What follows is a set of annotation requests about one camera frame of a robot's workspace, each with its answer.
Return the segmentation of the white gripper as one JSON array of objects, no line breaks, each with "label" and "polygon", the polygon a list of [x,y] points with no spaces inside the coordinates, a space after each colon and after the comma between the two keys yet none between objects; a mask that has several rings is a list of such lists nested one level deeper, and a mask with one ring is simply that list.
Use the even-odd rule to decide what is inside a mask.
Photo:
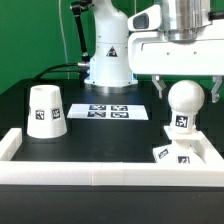
[{"label": "white gripper", "polygon": [[191,43],[162,40],[157,32],[133,33],[128,41],[128,60],[137,74],[152,76],[152,82],[163,98],[165,82],[159,75],[213,76],[212,102],[220,99],[224,83],[224,39],[199,39]]}]

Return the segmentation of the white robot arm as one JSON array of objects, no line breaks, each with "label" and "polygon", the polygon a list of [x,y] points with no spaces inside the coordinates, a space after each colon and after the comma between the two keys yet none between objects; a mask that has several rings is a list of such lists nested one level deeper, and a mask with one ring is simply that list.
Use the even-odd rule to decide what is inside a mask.
[{"label": "white robot arm", "polygon": [[224,81],[224,11],[210,0],[154,0],[128,17],[111,0],[93,0],[96,50],[85,83],[103,91],[137,83],[150,75],[158,90],[163,75],[211,76],[212,100]]}]

